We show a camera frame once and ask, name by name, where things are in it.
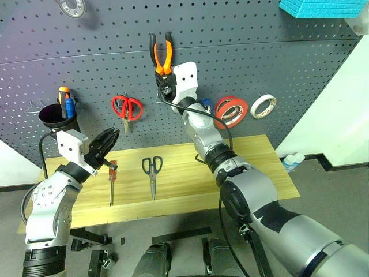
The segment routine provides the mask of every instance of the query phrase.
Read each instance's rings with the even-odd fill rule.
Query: plastic bottle
[[[283,161],[282,164],[285,167],[285,169],[287,170],[287,172],[291,172],[291,170],[289,169],[294,163],[296,162],[296,157],[293,155],[287,155]]]
[[[293,170],[296,166],[298,166],[303,160],[305,160],[305,155],[302,153],[294,154],[296,161],[293,163],[292,166],[289,167],[289,170]]]

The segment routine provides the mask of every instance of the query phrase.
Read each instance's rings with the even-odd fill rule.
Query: pen holder
[[[56,138],[56,132],[58,131],[68,131],[72,129],[78,132],[81,131],[77,122],[77,113],[74,113],[74,116],[69,119],[64,119],[62,117],[62,108],[60,104],[46,106],[40,111],[39,118],[54,134],[52,135],[54,138]]]

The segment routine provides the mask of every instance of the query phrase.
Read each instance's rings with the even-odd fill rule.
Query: wooden table
[[[272,179],[279,199],[300,196],[265,135],[234,138],[234,151]],[[217,208],[219,189],[208,167],[194,160],[195,154],[193,143],[110,152],[106,159],[118,161],[114,205],[109,207],[110,181],[103,166],[84,183],[73,206],[72,228]],[[153,156],[163,157],[155,201],[141,167],[143,158]],[[63,157],[46,159],[49,175],[66,163]],[[30,201],[26,214],[31,210]],[[19,232],[24,230],[22,222]]]

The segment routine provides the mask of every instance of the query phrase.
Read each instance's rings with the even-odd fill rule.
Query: tape roll
[[[270,102],[269,106],[264,111],[262,111],[261,113],[255,114],[257,108],[261,105],[261,103],[263,103],[265,101]],[[250,114],[256,119],[263,118],[263,117],[267,116],[268,114],[270,114],[271,111],[273,111],[276,104],[277,104],[277,99],[273,95],[271,95],[271,94],[263,95],[260,98],[258,98],[255,101],[255,103],[251,106]]]
[[[220,99],[216,105],[216,117],[222,119],[229,127],[237,125],[247,114],[248,104],[245,100],[235,96],[226,96]],[[215,121],[219,129],[225,129],[219,121]]]
[[[222,105],[226,104],[226,102],[229,102],[229,101],[232,101],[232,100],[235,100],[235,99],[237,99],[237,97],[236,97],[236,96],[233,96],[233,95],[229,95],[229,96],[225,96],[225,97],[221,98],[221,99],[218,101],[218,103],[215,105],[215,113],[217,113],[217,112],[219,111],[220,107],[221,107]],[[238,112],[238,110],[236,110],[236,108],[235,108],[235,110],[234,110],[233,112],[231,112],[231,113],[229,113],[229,114],[224,115],[224,116],[223,116],[223,119],[231,118],[231,117],[233,117],[237,112]]]

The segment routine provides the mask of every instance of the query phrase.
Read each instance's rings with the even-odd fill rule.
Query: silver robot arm
[[[195,101],[196,72],[193,62],[173,68],[176,86],[171,103],[205,111]],[[313,219],[282,208],[274,183],[226,145],[210,117],[173,110],[180,112],[197,152],[212,171],[227,213],[252,228],[292,276],[369,276],[369,255],[345,245]]]
[[[119,130],[107,129],[90,144],[87,136],[70,130],[57,133],[59,153],[69,163],[42,181],[32,194],[33,210],[26,225],[23,277],[64,277],[71,210],[89,176],[97,175]]]

